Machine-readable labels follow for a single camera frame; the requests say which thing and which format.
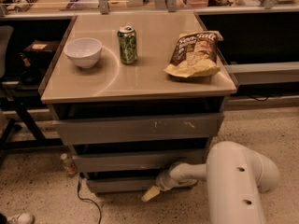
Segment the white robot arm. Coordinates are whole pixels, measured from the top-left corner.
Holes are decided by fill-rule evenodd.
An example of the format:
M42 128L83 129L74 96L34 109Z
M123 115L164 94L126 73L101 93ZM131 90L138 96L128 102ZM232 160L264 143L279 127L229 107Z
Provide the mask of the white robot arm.
M279 170L264 155L223 141L209 150L204 164L176 162L162 171L142 200L198 180L207 184L210 224L266 224L260 195L278 187Z

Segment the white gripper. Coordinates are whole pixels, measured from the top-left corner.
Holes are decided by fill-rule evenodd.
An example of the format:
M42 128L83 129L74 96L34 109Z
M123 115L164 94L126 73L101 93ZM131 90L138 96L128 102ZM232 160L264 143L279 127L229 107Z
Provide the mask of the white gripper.
M156 177L156 186L149 187L141 200L148 202L158 196L161 191L169 191L170 189L183 186L187 180L180 176L182 167L183 163L174 163L167 170L161 171Z

